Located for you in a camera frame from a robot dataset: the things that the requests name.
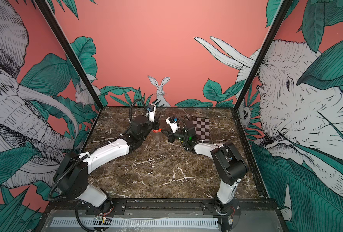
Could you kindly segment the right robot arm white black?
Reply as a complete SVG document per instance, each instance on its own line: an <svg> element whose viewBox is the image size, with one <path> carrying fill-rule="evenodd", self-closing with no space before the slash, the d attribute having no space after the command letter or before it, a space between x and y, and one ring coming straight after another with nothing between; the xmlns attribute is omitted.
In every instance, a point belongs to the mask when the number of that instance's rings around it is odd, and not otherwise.
<svg viewBox="0 0 343 232"><path fill-rule="evenodd" d="M199 138L193 122L186 118L168 117L165 121L171 129L161 130L161 132L167 136L170 143L179 140L185 151L213 159L221 178L216 198L223 205L231 202L234 199L238 184L249 170L236 146L232 142L215 144Z"/></svg>

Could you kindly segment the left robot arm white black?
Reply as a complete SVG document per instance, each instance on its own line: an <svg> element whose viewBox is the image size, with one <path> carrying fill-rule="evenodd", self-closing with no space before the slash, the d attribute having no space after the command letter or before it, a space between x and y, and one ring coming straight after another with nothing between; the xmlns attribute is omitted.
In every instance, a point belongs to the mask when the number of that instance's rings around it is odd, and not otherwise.
<svg viewBox="0 0 343 232"><path fill-rule="evenodd" d="M136 116L127 130L115 139L104 142L89 152L66 155L53 180L49 201L79 200L98 209L101 214L112 210L111 197L104 190L88 183L88 176L106 163L137 150L151 130L159 128L154 112Z"/></svg>

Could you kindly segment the clear glass bottle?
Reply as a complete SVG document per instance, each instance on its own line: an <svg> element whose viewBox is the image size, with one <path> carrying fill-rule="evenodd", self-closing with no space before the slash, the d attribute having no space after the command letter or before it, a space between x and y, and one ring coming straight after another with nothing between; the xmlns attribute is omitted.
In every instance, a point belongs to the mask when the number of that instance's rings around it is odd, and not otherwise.
<svg viewBox="0 0 343 232"><path fill-rule="evenodd" d="M153 140L154 140L154 143L155 145L161 145L162 142L165 140L165 135L161 132L158 132L158 133L154 133L153 132Z"/></svg>

